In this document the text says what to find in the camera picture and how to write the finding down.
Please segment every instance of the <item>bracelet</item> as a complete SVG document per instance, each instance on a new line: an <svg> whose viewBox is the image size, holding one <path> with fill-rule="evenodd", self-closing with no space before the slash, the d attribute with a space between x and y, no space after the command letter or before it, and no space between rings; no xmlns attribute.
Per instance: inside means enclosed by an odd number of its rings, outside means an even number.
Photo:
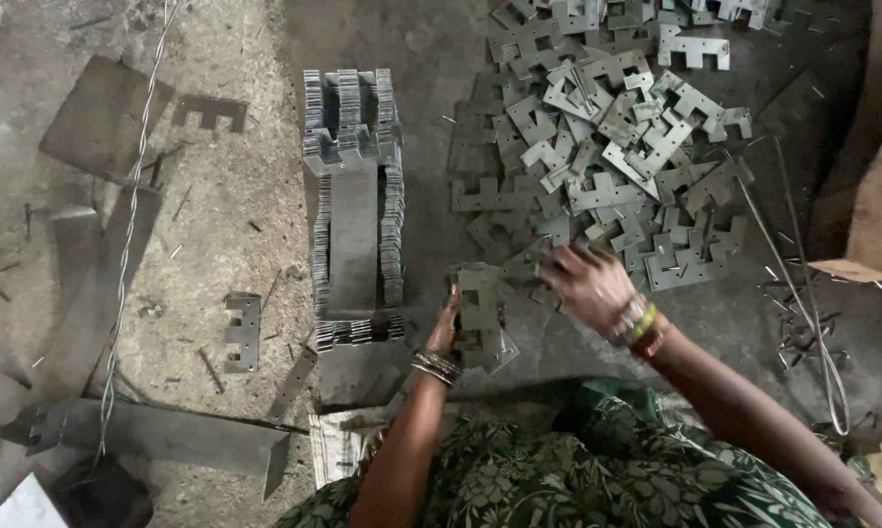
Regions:
<svg viewBox="0 0 882 528"><path fill-rule="evenodd" d="M415 352L415 357L412 359L412 366L440 379L441 382L448 387L456 383L457 378L460 378L463 373L461 368L441 357L438 357L431 351Z"/></svg>

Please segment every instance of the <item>debris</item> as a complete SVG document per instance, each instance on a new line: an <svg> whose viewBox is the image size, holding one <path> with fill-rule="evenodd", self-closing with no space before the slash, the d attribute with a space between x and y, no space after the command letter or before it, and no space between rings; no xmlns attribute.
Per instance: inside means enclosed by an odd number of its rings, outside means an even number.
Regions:
<svg viewBox="0 0 882 528"><path fill-rule="evenodd" d="M216 369L213 368L213 364L209 362L209 358L206 357L206 350L204 350L203 347L200 347L200 350L197 351L197 354L200 355L200 359L206 366L206 372L209 373L209 377L212 378L213 384L216 386L216 394L221 395L222 393L226 392L226 389L222 387L220 376L216 373Z"/></svg>
<svg viewBox="0 0 882 528"><path fill-rule="evenodd" d="M174 213L174 218L171 219L171 222L177 221L177 215L180 214L180 210L184 208L184 204L187 203L187 198L190 198L190 191L193 190L193 184L190 183L190 186L187 188L187 191L184 193L184 197L180 199L180 205L177 206L177 211Z"/></svg>
<svg viewBox="0 0 882 528"><path fill-rule="evenodd" d="M86 22L77 23L76 25L71 25L71 26L69 27L69 29L70 29L71 31L75 31L75 30L77 30L77 29L83 29L83 28L85 28L85 27L89 27L89 26L92 26L92 25L96 25L97 23L105 22L106 20L109 20L109 19L111 19L111 15L103 15L103 16L100 16L100 17L96 17L96 18L94 18L94 19L92 19L92 20L88 20L88 21L86 21Z"/></svg>

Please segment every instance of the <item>metal plate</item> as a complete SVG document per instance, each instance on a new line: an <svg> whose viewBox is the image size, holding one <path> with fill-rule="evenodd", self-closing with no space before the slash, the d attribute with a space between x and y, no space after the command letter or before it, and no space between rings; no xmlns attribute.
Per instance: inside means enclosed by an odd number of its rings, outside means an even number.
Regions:
<svg viewBox="0 0 882 528"><path fill-rule="evenodd" d="M506 0L496 7L490 16L503 24L506 29L522 27L536 18L538 11L525 0Z"/></svg>
<svg viewBox="0 0 882 528"><path fill-rule="evenodd" d="M673 106L673 110L679 112L687 119L694 110L698 110L707 115L707 119L702 123L702 130L707 133L715 132L719 121L722 120L722 116L725 114L725 109L688 83L683 83L681 87L676 88L676 93L680 96L680 99Z"/></svg>
<svg viewBox="0 0 882 528"><path fill-rule="evenodd" d="M259 369L259 334L261 332L260 314L262 313L262 296L230 295L226 298L227 310L239 310L242 318L238 326L226 327L225 342L238 344L239 353L233 354L236 359L223 364L226 374L249 374Z"/></svg>
<svg viewBox="0 0 882 528"><path fill-rule="evenodd" d="M701 39L698 37L678 37L670 25L668 29L660 30L660 49L656 55L657 64L660 66L672 65L673 52L685 54L686 67L704 67L703 54L713 54L717 57L718 69L731 68L731 47L725 39Z"/></svg>
<svg viewBox="0 0 882 528"><path fill-rule="evenodd" d="M614 100L610 112L600 123L598 132L604 137L626 149L631 143L640 139L649 123L637 121L633 107L639 97L638 92L623 92Z"/></svg>
<svg viewBox="0 0 882 528"><path fill-rule="evenodd" d="M635 67L638 74L649 71L649 65L646 63L646 55L644 55L641 50L633 50L622 54L611 55L609 57L595 59L593 62L584 66L576 66L578 69L578 76L585 84L585 91L588 92L588 94L597 92L599 85L595 81L603 77L607 77L607 81L612 88L619 88L623 85L623 79L625 76L624 71L629 70L631 67Z"/></svg>
<svg viewBox="0 0 882 528"><path fill-rule="evenodd" d="M738 108L729 108L722 114L722 120L715 127L715 131L708 135L708 140L712 143L726 141L728 132L725 127L729 125L737 125L740 129L741 139L750 139L753 136L751 130L751 110L746 106Z"/></svg>
<svg viewBox="0 0 882 528"><path fill-rule="evenodd" d="M332 181L330 300L323 320L359 320L376 309L379 197L376 170Z"/></svg>
<svg viewBox="0 0 882 528"><path fill-rule="evenodd" d="M708 173L685 192L685 210L689 214L695 214L708 202L708 198L715 200L719 206L731 201L733 197L733 179L738 174L736 165L724 162L715 170Z"/></svg>
<svg viewBox="0 0 882 528"><path fill-rule="evenodd" d="M552 2L552 18L558 20L558 28L564 35L574 35L585 31L597 31L598 24L607 12L607 0L583 0L584 13L572 16L566 0Z"/></svg>
<svg viewBox="0 0 882 528"><path fill-rule="evenodd" d="M643 189L648 196L657 201L660 199L660 190L656 187L656 181L652 178L644 179L640 176L640 173L636 172L634 167L624 160L623 150L616 144L609 143L600 156L610 162L624 176L628 177L637 187Z"/></svg>
<svg viewBox="0 0 882 528"><path fill-rule="evenodd" d="M451 210L467 212L471 210L517 210L529 209L535 192L529 176L517 176L513 179L511 193L500 193L495 177L482 177L481 190L474 195L464 192L463 180L456 179L451 183Z"/></svg>
<svg viewBox="0 0 882 528"><path fill-rule="evenodd" d="M31 380L34 382L31 392L38 401L81 395L109 340L118 316L120 263L131 214L131 194L130 187L124 187L119 192L95 263L86 270L45 359L31 369ZM154 230L161 202L161 195L138 189L135 228L125 271L125 288L128 292Z"/></svg>
<svg viewBox="0 0 882 528"><path fill-rule="evenodd" d="M592 180L594 181L593 191L583 191L579 185L568 186L568 199L572 206L573 215L577 216L590 209L629 202L643 203L646 199L646 193L631 183L614 185L609 172L595 174Z"/></svg>
<svg viewBox="0 0 882 528"><path fill-rule="evenodd" d="M692 187L703 176L718 166L718 162L700 163L697 165L683 166L671 170L665 170L656 175L656 184L660 190L660 202L665 206L676 204L674 191L682 186L686 189Z"/></svg>
<svg viewBox="0 0 882 528"><path fill-rule="evenodd" d="M536 40L543 38L549 39L550 48L558 47L565 41L557 20L531 20L521 27L491 35L488 39L490 54L496 64L505 64L519 57L529 57L538 53Z"/></svg>
<svg viewBox="0 0 882 528"><path fill-rule="evenodd" d="M265 413L265 418L276 426L283 424L285 415L288 414L301 389L307 384L310 371L317 365L317 354L306 347L302 348L304 350L291 367L288 377L278 386L271 408Z"/></svg>
<svg viewBox="0 0 882 528"><path fill-rule="evenodd" d="M94 209L86 206L63 206L49 217L56 239L57 276L60 278L60 308L63 313L72 303L92 267L102 242L102 222Z"/></svg>
<svg viewBox="0 0 882 528"><path fill-rule="evenodd" d="M536 115L535 121L530 115L533 113ZM529 96L510 106L507 114L529 145L549 139L558 132L549 116L541 110L541 101L536 96Z"/></svg>
<svg viewBox="0 0 882 528"><path fill-rule="evenodd" d="M607 17L607 29L624 29L643 25L643 0L623 0L623 4L624 14L617 17Z"/></svg>
<svg viewBox="0 0 882 528"><path fill-rule="evenodd" d="M652 147L652 150L646 153L646 158L641 158L637 153L631 151L627 153L624 160L630 163L630 166L634 167L641 176L650 179L662 170L673 153L679 150L682 141L690 134L692 134L692 127L684 121L678 122L673 125L665 137L658 141L644 137L644 142Z"/></svg>
<svg viewBox="0 0 882 528"><path fill-rule="evenodd" d="M46 419L31 431L35 443L27 448L27 456L57 445L95 452L98 410L99 402L94 399L72 398L51 404L44 413ZM279 461L287 458L288 450L282 449L280 442L288 435L236 420L115 402L105 448L107 453L260 476L273 483L281 482L281 475L269 474L269 469L283 473ZM276 460L269 463L272 454Z"/></svg>
<svg viewBox="0 0 882 528"><path fill-rule="evenodd" d="M757 116L760 122L783 138L789 133L787 123L801 121L812 111L815 102L823 102L830 93L819 80L805 70Z"/></svg>
<svg viewBox="0 0 882 528"><path fill-rule="evenodd" d="M93 55L38 149L93 176L130 185L128 176L138 159L138 134L147 90L147 73ZM149 132L173 96L172 87L160 81L154 84Z"/></svg>
<svg viewBox="0 0 882 528"><path fill-rule="evenodd" d="M703 249L701 231L689 232L689 246L689 249L676 252L676 266L674 267L676 269L664 269L659 258L646 258L646 275L649 287L653 291L721 279L731 274L728 266L730 249L726 244L716 243L709 246L710 262L701 260Z"/></svg>
<svg viewBox="0 0 882 528"><path fill-rule="evenodd" d="M171 124L176 127L184 126L187 124L187 114L190 112L200 114L201 129L215 130L217 119L223 115L233 119L232 124L229 125L229 132L242 133L246 129L248 103L232 99L184 94L177 102Z"/></svg>

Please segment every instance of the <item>floral fabric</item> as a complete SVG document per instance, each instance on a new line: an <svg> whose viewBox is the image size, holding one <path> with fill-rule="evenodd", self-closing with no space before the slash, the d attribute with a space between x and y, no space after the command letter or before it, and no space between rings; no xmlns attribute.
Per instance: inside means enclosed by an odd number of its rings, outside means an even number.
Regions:
<svg viewBox="0 0 882 528"><path fill-rule="evenodd" d="M510 423L459 419L433 462L419 526L829 526L757 458L699 429L663 426L643 405L652 391L637 405L593 386L589 394L563 411L566 423L576 418L574 432L535 437ZM346 526L359 485L325 486L276 526Z"/></svg>

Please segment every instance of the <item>dusty floor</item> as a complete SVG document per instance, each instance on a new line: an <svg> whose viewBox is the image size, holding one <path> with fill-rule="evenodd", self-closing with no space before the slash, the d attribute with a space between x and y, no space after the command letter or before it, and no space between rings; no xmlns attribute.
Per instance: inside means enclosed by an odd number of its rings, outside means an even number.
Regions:
<svg viewBox="0 0 882 528"><path fill-rule="evenodd" d="M48 213L69 203L98 204L104 211L117 192L113 185L50 159L36 146L92 54L122 58L149 72L160 23L155 14L159 6L152 0L50 0L40 7L24 0L0 1L0 267L22 262L0 278L0 287L13 300L6 304L0 299L0 369L20 380L27 379L28 369L47 350L62 315ZM168 107L154 130L153 151L188 143L165 175L165 204L127 305L120 356L122 370L134 385L155 402L259 418L270 405L273 384L289 371L293 362L287 345L298 344L312 324L306 278L308 212L297 157L302 102L294 90L305 67L393 69L405 133L406 307L418 327L409 343L421 338L434 317L441 295L437 280L447 264L479 254L463 231L467 215L453 215L447 207L450 128L441 114L451 115L453 103L469 95L476 71L490 70L484 64L482 41L493 27L486 17L490 8L489 2L427 0L184 4L167 38L158 77L181 93L247 101L254 119L243 134L229 133L222 125L214 132L198 130L193 123L181 129L170 126L173 107ZM111 18L70 29L105 15ZM834 54L820 53L830 42L793 37L785 41L785 48L774 48L776 41L769 36L749 37L751 42L732 44L740 54L733 58L737 66L732 74L743 75L743 82L726 83L711 72L697 72L699 82L710 82L708 89L718 90L727 103L751 104L752 110L762 107L806 64L828 75L846 95L858 79L860 37L842 41ZM772 48L769 54L753 52L766 42ZM802 51L809 46L815 53ZM744 60L749 60L750 71L740 67ZM782 70L790 72L784 77ZM761 78L769 80L762 85ZM830 122L820 115L813 126ZM804 185L821 166L822 151L810 143L816 143L816 137L828 139L804 134L793 139L788 154L803 168ZM782 209L771 201L778 180L765 146L766 142L752 153L759 163L754 170L765 175L757 192L768 214L782 219ZM190 185L189 200L174 222ZM24 233L26 203L35 210L29 242ZM816 369L784 373L778 368L772 352L776 314L753 287L768 280L762 266L769 262L754 225L748 241L737 276L711 287L659 295L660 305L693 339L756 380L801 418L828 419ZM183 247L170 258L180 244ZM231 350L222 343L230 318L223 310L223 297L230 291L264 297L278 270L289 268L294 272L283 277L263 313L263 335L281 336L263 342L257 374L220 374L226 393L217 395L196 351L205 347L219 366ZM882 409L882 293L869 286L825 281L821 297L827 311L846 312L836 339L852 352L845 377L853 415ZM162 307L163 315L142 316L142 307L153 305ZM465 396L583 373L653 380L626 354L604 347L593 333L564 316L522 297L511 300L511 306L524 314L514 337L524 355L496 378L471 373L468 386L473 390L465 390ZM404 375L402 349L404 344L395 350L333 352L322 358L321 372L327 378L322 383L311 379L286 423L306 425L311 391L318 388L328 405L384 403ZM285 483L265 505L259 500L261 479L168 462L125 459L124 464L151 486L153 526L261 526L313 488L309 443L295 436L292 445ZM62 465L60 458L22 460L21 454L19 447L0 440L0 502L28 472L49 479Z"/></svg>

